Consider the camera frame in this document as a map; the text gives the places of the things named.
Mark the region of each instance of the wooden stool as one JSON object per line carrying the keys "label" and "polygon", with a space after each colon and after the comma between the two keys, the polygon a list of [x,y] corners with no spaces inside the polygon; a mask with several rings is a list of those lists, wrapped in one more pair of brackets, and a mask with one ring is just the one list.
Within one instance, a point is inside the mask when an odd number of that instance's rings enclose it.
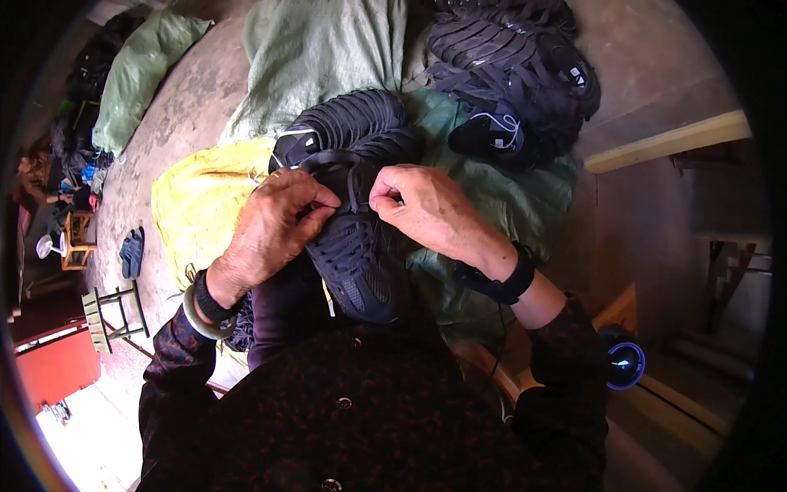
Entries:
{"label": "wooden stool", "polygon": [[[123,302],[120,300],[124,295],[131,294],[134,296],[134,302],[139,312],[139,319],[142,321],[142,327],[132,330],[128,327],[126,321],[126,312],[123,310]],[[108,304],[117,304],[120,310],[120,318],[123,320],[123,326],[118,328],[113,333],[107,335],[106,324],[104,323],[104,316],[102,313],[102,306]],[[112,353],[112,346],[109,340],[115,338],[128,338],[135,333],[144,333],[147,338],[150,338],[150,332],[145,323],[145,313],[142,312],[142,303],[139,301],[139,291],[137,290],[137,281],[131,281],[131,289],[120,290],[116,288],[113,294],[98,296],[98,290],[93,289],[93,292],[82,296],[82,307],[85,310],[85,320],[87,327],[91,332],[93,339],[93,348],[96,352]]]}
{"label": "wooden stool", "polygon": [[[63,270],[84,270],[87,265],[87,257],[91,251],[98,249],[95,242],[88,242],[85,227],[87,221],[93,218],[93,213],[78,210],[69,213],[65,218],[63,234],[65,235],[65,256],[60,260]],[[82,253],[81,261],[73,261],[74,253]]]}

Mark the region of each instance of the black wristband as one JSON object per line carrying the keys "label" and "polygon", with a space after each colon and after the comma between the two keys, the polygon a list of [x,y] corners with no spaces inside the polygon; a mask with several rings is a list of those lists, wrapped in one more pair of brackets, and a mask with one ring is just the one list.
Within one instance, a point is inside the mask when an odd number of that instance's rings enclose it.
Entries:
{"label": "black wristband", "polygon": [[454,282],[462,287],[475,290],[487,295],[500,304],[513,305],[519,302],[519,296],[533,283],[536,267],[533,263],[533,252],[527,246],[512,241],[519,253],[514,272],[505,282],[490,280],[477,268],[471,267],[463,261],[456,263],[453,269]]}
{"label": "black wristband", "polygon": [[205,314],[209,320],[219,321],[229,320],[241,310],[243,306],[243,298],[236,302],[234,306],[229,309],[224,309],[208,292],[208,283],[205,281],[207,270],[200,270],[194,277],[194,300],[197,302],[199,309]]}

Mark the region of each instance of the red wall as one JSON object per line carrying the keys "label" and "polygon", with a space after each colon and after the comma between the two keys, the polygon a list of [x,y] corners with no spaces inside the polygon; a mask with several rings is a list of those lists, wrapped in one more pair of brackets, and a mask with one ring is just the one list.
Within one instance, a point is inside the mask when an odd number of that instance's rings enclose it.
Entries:
{"label": "red wall", "polygon": [[17,354],[17,368],[33,410],[54,405],[101,377],[101,358],[87,328]]}

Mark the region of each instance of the hand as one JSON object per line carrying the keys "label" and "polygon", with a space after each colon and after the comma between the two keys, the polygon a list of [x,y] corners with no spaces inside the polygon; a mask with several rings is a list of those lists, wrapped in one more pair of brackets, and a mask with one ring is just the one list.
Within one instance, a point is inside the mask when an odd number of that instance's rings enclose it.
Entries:
{"label": "hand", "polygon": [[[400,195],[400,205],[392,197]],[[516,266],[516,248],[489,225],[445,172],[412,164],[382,168],[369,205],[380,218],[430,250],[505,281]]]}
{"label": "hand", "polygon": [[[311,205],[295,224],[295,215]],[[225,309],[301,253],[341,205],[307,172],[282,168],[250,196],[227,251],[208,268],[211,296]]]}

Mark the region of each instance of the blue cloth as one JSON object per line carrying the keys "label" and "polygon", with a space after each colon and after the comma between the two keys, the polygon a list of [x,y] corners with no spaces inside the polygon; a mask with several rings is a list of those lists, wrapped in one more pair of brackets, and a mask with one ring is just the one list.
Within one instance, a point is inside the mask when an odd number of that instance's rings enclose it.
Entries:
{"label": "blue cloth", "polygon": [[86,184],[90,184],[93,182],[93,176],[96,173],[96,164],[95,159],[87,163],[84,169],[82,169],[82,181]]}

